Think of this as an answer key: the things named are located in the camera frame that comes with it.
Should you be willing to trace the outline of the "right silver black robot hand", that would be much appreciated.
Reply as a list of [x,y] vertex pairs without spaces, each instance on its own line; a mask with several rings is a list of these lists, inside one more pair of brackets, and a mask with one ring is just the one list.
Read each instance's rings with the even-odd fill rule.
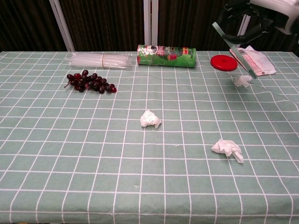
[[[224,33],[228,23],[244,15],[258,18],[258,24],[243,35],[233,36]],[[212,26],[229,45],[249,43],[274,28],[298,38],[299,2],[297,0],[231,0],[224,5]]]

